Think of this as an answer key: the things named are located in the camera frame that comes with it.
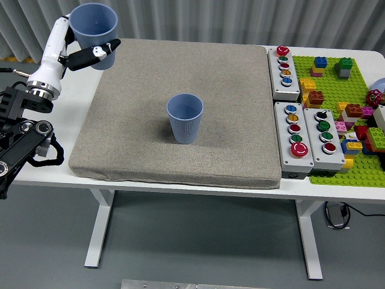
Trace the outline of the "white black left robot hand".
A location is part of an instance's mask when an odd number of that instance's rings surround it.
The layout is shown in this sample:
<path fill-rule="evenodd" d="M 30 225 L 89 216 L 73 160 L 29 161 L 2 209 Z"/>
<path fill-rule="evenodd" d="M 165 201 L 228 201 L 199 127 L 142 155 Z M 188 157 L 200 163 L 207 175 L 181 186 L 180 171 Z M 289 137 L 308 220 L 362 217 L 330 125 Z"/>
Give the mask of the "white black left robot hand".
<path fill-rule="evenodd" d="M 102 4 L 81 5 L 56 20 L 49 35 L 38 70 L 28 77 L 26 86 L 57 97 L 65 70 L 92 67 L 107 70 L 115 62 L 118 17 Z"/>

